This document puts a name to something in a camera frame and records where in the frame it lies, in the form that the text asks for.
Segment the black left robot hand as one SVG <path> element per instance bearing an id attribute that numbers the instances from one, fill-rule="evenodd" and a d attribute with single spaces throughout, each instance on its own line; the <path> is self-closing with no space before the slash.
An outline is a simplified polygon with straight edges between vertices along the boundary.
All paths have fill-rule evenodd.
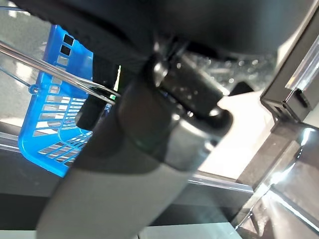
<path id="1" fill-rule="evenodd" d="M 127 71 L 130 83 L 55 189 L 39 239 L 132 239 L 181 193 L 232 125 L 185 64 L 272 54 L 311 0 L 18 0 Z"/>

